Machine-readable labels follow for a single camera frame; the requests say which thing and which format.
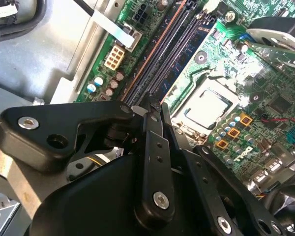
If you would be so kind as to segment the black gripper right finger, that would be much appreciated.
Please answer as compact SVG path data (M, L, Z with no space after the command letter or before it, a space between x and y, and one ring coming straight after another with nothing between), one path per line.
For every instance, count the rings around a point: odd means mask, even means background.
M172 167L182 172L180 189L187 214L200 236L283 236L285 230L206 146L192 148L161 105Z

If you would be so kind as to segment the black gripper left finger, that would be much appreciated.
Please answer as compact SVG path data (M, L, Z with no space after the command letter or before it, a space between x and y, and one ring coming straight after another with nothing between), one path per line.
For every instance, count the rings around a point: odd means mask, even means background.
M161 107L117 100L15 107L0 115L0 176L34 219L54 192L163 136Z

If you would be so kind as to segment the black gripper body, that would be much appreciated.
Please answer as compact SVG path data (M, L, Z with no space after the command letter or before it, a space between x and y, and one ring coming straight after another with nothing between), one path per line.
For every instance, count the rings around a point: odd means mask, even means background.
M205 167L168 125L147 133L139 155L120 157L51 194L33 236L210 236Z

